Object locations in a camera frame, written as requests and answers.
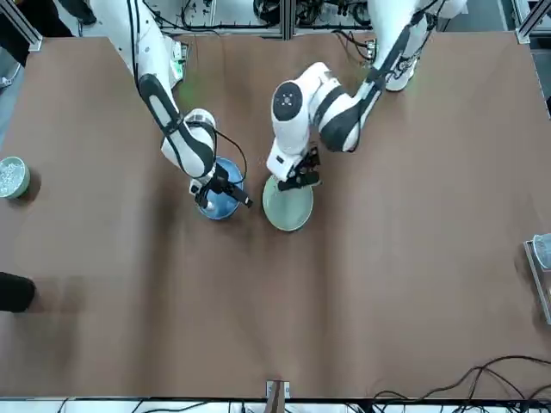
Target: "light green bowl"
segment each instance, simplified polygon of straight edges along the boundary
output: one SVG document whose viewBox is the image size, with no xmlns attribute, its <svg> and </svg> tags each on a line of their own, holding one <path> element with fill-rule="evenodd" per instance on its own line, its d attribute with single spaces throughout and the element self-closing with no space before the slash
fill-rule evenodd
<svg viewBox="0 0 551 413">
<path fill-rule="evenodd" d="M 14 164 L 17 167 L 23 167 L 20 173 L 14 174 L 14 184 L 10 185 L 10 191 L 6 192 L 2 188 L 2 169 L 8 168 L 11 164 Z M 0 198 L 6 198 L 8 200 L 13 200 L 17 198 L 27 190 L 28 184 L 31 180 L 31 173 L 28 170 L 27 165 L 19 157 L 6 157 L 0 161 Z"/>
<path fill-rule="evenodd" d="M 268 221 L 278 230 L 296 231 L 310 218 L 313 209 L 312 187 L 280 191 L 271 176 L 262 194 L 262 205 Z"/>
</svg>

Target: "brown table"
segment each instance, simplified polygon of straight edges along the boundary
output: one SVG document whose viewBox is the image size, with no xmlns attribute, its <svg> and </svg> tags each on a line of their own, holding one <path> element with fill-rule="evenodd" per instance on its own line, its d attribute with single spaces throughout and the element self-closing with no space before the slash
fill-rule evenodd
<svg viewBox="0 0 551 413">
<path fill-rule="evenodd" d="M 202 217 L 108 41 L 47 42 L 2 152 L 40 190 L 0 202 L 1 270 L 40 300 L 0 316 L 1 394 L 261 397 L 283 378 L 294 397 L 420 396 L 494 356 L 551 358 L 521 245 L 551 231 L 551 123 L 514 34 L 435 36 L 358 151 L 322 151 L 313 216 L 290 235 L 260 207 L 271 95 L 316 60 L 350 91 L 362 70 L 331 35 L 187 41 L 178 100 L 243 146 L 256 205 Z M 496 370 L 526 391 L 550 377 Z M 511 394 L 489 378 L 477 392 Z"/>
</svg>

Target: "black object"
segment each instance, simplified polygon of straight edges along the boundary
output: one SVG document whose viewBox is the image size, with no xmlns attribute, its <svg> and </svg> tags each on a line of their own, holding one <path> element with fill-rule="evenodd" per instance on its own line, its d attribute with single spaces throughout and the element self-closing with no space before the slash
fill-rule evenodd
<svg viewBox="0 0 551 413">
<path fill-rule="evenodd" d="M 58 9 L 53 0 L 25 0 L 17 7 L 44 37 L 72 37 L 71 30 L 59 19 Z M 14 28 L 2 12 L 2 8 L 0 8 L 0 47 L 6 49 L 17 62 L 25 66 L 29 44 Z"/>
<path fill-rule="evenodd" d="M 303 188 L 308 185 L 319 183 L 319 172 L 315 168 L 320 164 L 318 148 L 313 146 L 307 155 L 294 168 L 294 176 L 288 178 L 285 182 L 279 181 L 277 188 L 280 191 L 289 189 Z"/>
<path fill-rule="evenodd" d="M 208 191 L 213 191 L 215 194 L 227 194 L 231 196 L 237 202 L 242 203 L 246 207 L 252 207 L 252 200 L 249 198 L 249 195 L 241 189 L 236 183 L 230 182 L 229 174 L 227 170 L 222 168 L 218 163 L 216 164 L 216 169 L 214 170 L 214 177 L 206 185 L 204 185 L 198 191 L 195 187 L 192 188 L 192 192 L 195 193 L 195 202 L 201 208 L 208 207 L 207 194 Z"/>
<path fill-rule="evenodd" d="M 279 0 L 252 0 L 252 8 L 255 16 L 270 25 L 279 24 L 280 2 Z"/>
<path fill-rule="evenodd" d="M 354 4 L 354 7 L 352 7 L 352 17 L 354 18 L 354 21 L 358 23 L 360 26 L 365 28 L 373 28 L 371 25 L 371 19 L 364 19 L 362 16 L 364 12 L 367 10 L 368 4 L 367 3 L 356 3 Z"/>
<path fill-rule="evenodd" d="M 84 0 L 59 0 L 65 10 L 76 17 L 84 26 L 96 23 L 96 17 Z"/>
<path fill-rule="evenodd" d="M 26 311 L 35 292 L 36 286 L 30 279 L 0 272 L 0 311 Z"/>
</svg>

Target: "black cable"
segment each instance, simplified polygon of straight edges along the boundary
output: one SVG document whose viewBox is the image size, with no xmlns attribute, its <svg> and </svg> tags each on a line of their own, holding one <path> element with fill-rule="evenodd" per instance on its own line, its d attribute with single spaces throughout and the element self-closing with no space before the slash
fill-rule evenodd
<svg viewBox="0 0 551 413">
<path fill-rule="evenodd" d="M 239 146 L 235 141 L 231 140 L 230 138 L 228 138 L 224 133 L 214 129 L 214 133 L 220 135 L 222 138 L 224 138 L 225 140 L 227 140 L 229 143 L 231 143 L 233 146 L 235 146 L 236 148 L 238 148 L 238 151 L 239 153 L 241 154 L 241 157 L 243 158 L 243 164 L 244 164 L 244 172 L 243 172 L 243 177 L 237 181 L 237 182 L 230 182 L 234 185 L 237 185 L 237 184 L 240 184 L 241 182 L 243 182 L 245 180 L 245 178 L 247 177 L 247 169 L 248 169 L 248 166 L 247 166 L 247 158 L 245 157 L 245 154 L 243 153 L 243 150 L 241 149 L 241 146 Z"/>
<path fill-rule="evenodd" d="M 430 7 L 432 7 L 434 4 L 436 4 L 438 0 L 435 0 L 433 1 L 431 4 L 429 4 L 427 7 L 421 9 L 420 11 L 416 12 L 415 14 L 418 14 L 418 13 L 424 13 L 427 9 L 429 9 Z M 438 11 L 436 12 L 436 16 L 435 16 L 435 26 L 438 24 L 438 18 L 440 17 L 440 13 L 442 12 L 442 9 L 444 7 L 444 4 L 447 2 L 448 0 L 442 0 L 442 3 L 440 4 L 440 7 L 438 8 Z M 427 42 L 429 41 L 429 38 L 430 38 L 430 35 L 432 34 L 432 31 L 433 31 L 434 28 L 430 28 L 427 35 L 424 37 L 424 40 L 423 40 L 423 44 L 415 51 L 415 53 L 413 53 L 409 58 L 406 58 L 406 60 L 408 61 L 408 65 L 407 67 L 404 69 L 404 70 L 400 70 L 400 73 L 398 76 L 396 76 L 396 73 L 394 72 L 393 76 L 394 76 L 394 79 L 400 79 L 402 76 L 404 76 L 404 74 L 407 72 L 407 69 L 409 69 L 409 67 L 411 67 L 411 65 L 413 65 L 413 61 L 415 61 L 415 59 L 418 59 L 418 57 L 420 56 L 421 54 L 421 51 L 423 51 L 425 45 L 427 44 Z"/>
<path fill-rule="evenodd" d="M 492 360 L 488 361 L 486 364 L 484 364 L 482 366 L 472 367 L 465 374 L 463 374 L 461 376 L 461 378 L 459 380 L 457 380 L 454 384 L 446 385 L 446 386 L 442 386 L 442 387 L 437 387 L 436 389 L 428 391 L 427 393 L 425 393 L 420 398 L 407 398 L 406 396 L 404 396 L 402 394 L 399 394 L 396 391 L 383 390 L 383 391 L 379 391 L 378 393 L 376 393 L 375 396 L 373 397 L 373 400 L 376 400 L 381 395 L 391 394 L 391 395 L 394 395 L 394 396 L 398 396 L 399 398 L 398 399 L 385 399 L 385 403 L 384 403 L 385 408 L 389 404 L 396 403 L 396 402 L 416 404 L 416 403 L 424 401 L 426 398 L 432 396 L 435 393 L 438 393 L 438 392 L 441 392 L 441 391 L 448 391 L 448 390 L 451 390 L 451 389 L 454 389 L 454 388 L 458 387 L 459 385 L 461 385 L 467 379 L 467 377 L 469 375 L 471 375 L 471 373 L 474 373 L 474 372 L 478 371 L 477 375 L 474 379 L 474 386 L 471 389 L 471 391 L 469 392 L 469 395 L 467 397 L 467 402 L 468 402 L 468 401 L 471 401 L 473 399 L 474 393 L 476 391 L 476 384 L 478 384 L 478 380 L 480 379 L 480 376 L 482 375 L 482 373 L 484 371 L 488 371 L 489 366 L 491 366 L 495 363 L 498 363 L 498 362 L 501 362 L 501 361 L 507 361 L 507 360 L 524 360 L 524 361 L 531 361 L 531 362 L 536 363 L 536 364 L 543 364 L 545 366 L 551 366 L 551 361 L 547 361 L 547 360 L 540 359 L 540 358 L 537 358 L 537 357 L 531 357 L 531 356 L 527 356 L 527 355 L 515 355 L 515 354 L 514 355 L 506 355 L 506 356 L 502 356 L 502 357 L 492 359 Z M 512 383 L 509 382 L 509 380 L 506 380 L 506 383 L 508 383 L 509 385 L 512 385 Z M 541 391 L 546 390 L 548 388 L 551 388 L 551 385 L 546 385 L 546 386 L 541 387 L 540 389 L 538 389 L 536 391 L 536 395 L 537 395 L 537 392 L 541 392 Z"/>
<path fill-rule="evenodd" d="M 543 385 L 542 387 L 535 390 L 530 396 L 528 397 L 528 400 L 533 400 L 538 394 L 540 394 L 542 391 L 551 389 L 551 385 Z"/>
<path fill-rule="evenodd" d="M 364 20 L 364 19 L 362 19 L 362 18 L 360 17 L 360 9 L 361 9 L 361 8 L 365 8 L 365 9 L 366 9 L 366 8 L 367 8 L 367 5 L 364 6 L 362 3 L 356 3 L 356 4 L 354 5 L 354 7 L 352 8 L 352 11 L 351 11 L 351 13 L 352 13 L 352 18 L 353 18 L 354 21 L 355 21 L 356 23 L 358 23 L 360 26 L 365 27 L 365 28 L 367 28 L 367 29 L 372 29 L 372 28 L 373 28 L 373 25 L 371 24 L 371 19 L 366 19 L 366 20 Z"/>
<path fill-rule="evenodd" d="M 259 25 L 254 25 L 254 24 L 249 24 L 249 25 L 247 25 L 247 24 L 218 24 L 218 25 L 207 27 L 205 25 L 203 25 L 203 26 L 189 26 L 185 22 L 183 22 L 184 25 L 180 26 L 180 25 L 175 24 L 174 22 L 171 22 L 170 20 L 167 20 L 164 17 L 162 17 L 160 12 L 152 9 L 152 7 L 149 4 L 144 2 L 144 5 L 149 9 L 149 11 L 152 12 L 153 17 L 155 17 L 156 19 L 159 19 L 162 22 L 170 24 L 170 26 L 172 28 L 179 28 L 180 30 L 185 30 L 185 31 L 194 32 L 194 33 L 213 32 L 216 28 L 217 29 L 221 29 L 221 28 L 272 28 L 274 26 L 274 24 L 259 24 Z"/>
<path fill-rule="evenodd" d="M 354 409 L 350 404 L 345 403 L 344 405 L 345 405 L 347 408 L 349 408 L 350 410 L 352 410 L 354 413 L 360 413 L 358 410 Z"/>
<path fill-rule="evenodd" d="M 136 72 L 136 49 L 135 49 L 135 38 L 134 38 L 134 18 L 132 13 L 132 4 L 130 3 L 130 0 L 127 0 L 127 7 L 128 7 L 128 18 L 130 20 L 130 48 L 132 53 L 132 71 L 134 74 L 134 82 L 136 84 L 136 88 L 138 88 L 138 73 Z"/>
<path fill-rule="evenodd" d="M 136 413 L 138 411 L 139 407 L 144 403 L 144 400 L 140 400 L 138 404 L 136 404 L 136 407 L 132 410 L 132 413 Z"/>
<path fill-rule="evenodd" d="M 350 43 L 353 43 L 353 44 L 357 45 L 358 47 L 362 47 L 362 48 L 365 48 L 365 49 L 368 48 L 368 45 L 366 45 L 365 43 L 362 43 L 361 41 L 356 40 L 356 39 L 354 38 L 354 35 L 353 35 L 352 33 L 346 34 L 346 33 L 345 33 L 343 30 L 341 30 L 341 29 L 333 30 L 332 33 L 343 36 L 347 41 L 349 41 Z"/>
<path fill-rule="evenodd" d="M 356 39 L 354 39 L 354 36 L 348 36 L 347 34 L 345 34 L 343 31 L 340 31 L 340 30 L 333 30 L 333 33 L 337 36 L 337 38 L 339 39 L 340 43 L 341 43 L 341 46 L 343 47 L 343 49 L 346 51 L 346 54 L 348 54 L 350 56 L 350 53 L 348 51 L 348 47 L 342 42 L 341 38 L 339 36 L 343 36 L 346 41 L 350 41 L 354 47 L 356 48 L 356 51 L 357 53 L 360 55 L 360 57 L 363 59 L 363 61 L 365 62 L 366 60 L 368 60 L 368 57 L 362 53 L 362 51 L 360 50 L 360 47 L 367 47 L 365 44 L 357 41 Z M 354 59 L 358 64 L 361 64 L 362 62 Z"/>
<path fill-rule="evenodd" d="M 63 407 L 65 406 L 65 403 L 67 403 L 68 400 L 69 398 L 65 398 L 65 400 L 61 403 L 58 409 L 58 413 L 61 413 L 61 411 L 63 410 Z"/>
<path fill-rule="evenodd" d="M 141 27 L 139 26 L 140 22 L 139 22 L 138 0 L 134 0 L 134 8 L 136 9 L 136 43 L 135 43 L 135 45 L 132 44 L 132 46 L 136 49 L 136 56 L 134 58 L 135 61 L 136 61 L 136 66 L 134 68 L 134 81 L 136 82 L 136 87 L 138 87 L 139 39 L 140 39 L 140 36 L 141 36 L 141 33 L 140 33 Z"/>
<path fill-rule="evenodd" d="M 209 404 L 209 402 L 201 402 L 201 403 L 198 403 L 198 404 L 193 404 L 191 406 L 184 407 L 183 409 L 153 409 L 153 410 L 143 411 L 142 413 L 157 413 L 158 411 L 159 412 L 160 411 L 167 411 L 167 412 L 172 412 L 172 413 L 182 413 L 183 411 L 194 409 L 195 407 L 199 407 L 199 406 L 204 406 L 205 404 Z"/>
<path fill-rule="evenodd" d="M 524 394 L 518 390 L 518 387 L 516 387 L 515 385 L 513 385 L 508 379 L 506 379 L 504 376 L 502 376 L 501 374 L 499 373 L 496 373 L 494 372 L 491 368 L 486 368 L 486 371 L 489 372 L 490 374 L 493 374 L 494 376 L 496 376 L 498 379 L 504 381 L 507 385 L 509 385 L 509 387 L 511 387 L 514 391 L 516 391 L 518 393 L 518 395 L 522 398 L 522 399 L 526 399 L 526 397 L 524 396 Z"/>
<path fill-rule="evenodd" d="M 436 3 L 438 3 L 438 0 L 433 0 L 428 6 L 425 6 L 423 7 L 421 10 L 419 11 L 416 11 L 415 14 L 417 13 L 424 13 L 425 11 L 427 11 L 428 9 L 430 9 L 432 6 L 434 6 Z"/>
</svg>

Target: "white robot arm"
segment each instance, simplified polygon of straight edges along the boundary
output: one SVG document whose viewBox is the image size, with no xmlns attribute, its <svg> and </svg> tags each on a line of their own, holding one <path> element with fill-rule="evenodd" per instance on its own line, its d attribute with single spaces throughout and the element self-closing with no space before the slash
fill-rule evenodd
<svg viewBox="0 0 551 413">
<path fill-rule="evenodd" d="M 331 70 L 320 62 L 277 88 L 271 115 L 275 139 L 267 166 L 280 180 L 280 190 L 319 182 L 314 170 L 319 164 L 318 150 L 308 149 L 310 125 L 318 128 L 329 151 L 355 150 L 363 125 L 382 91 L 403 89 L 412 75 L 428 36 L 425 13 L 451 18 L 466 1 L 369 0 L 369 16 L 379 50 L 355 96 L 348 95 Z"/>
<path fill-rule="evenodd" d="M 178 110 L 170 92 L 167 42 L 172 40 L 163 36 L 143 0 L 90 0 L 90 7 L 134 75 L 141 98 L 163 132 L 161 151 L 192 178 L 190 193 L 197 204 L 209 208 L 207 193 L 212 190 L 250 207 L 249 196 L 229 182 L 228 172 L 216 163 L 214 117 L 204 109 L 193 109 L 185 116 Z"/>
</svg>

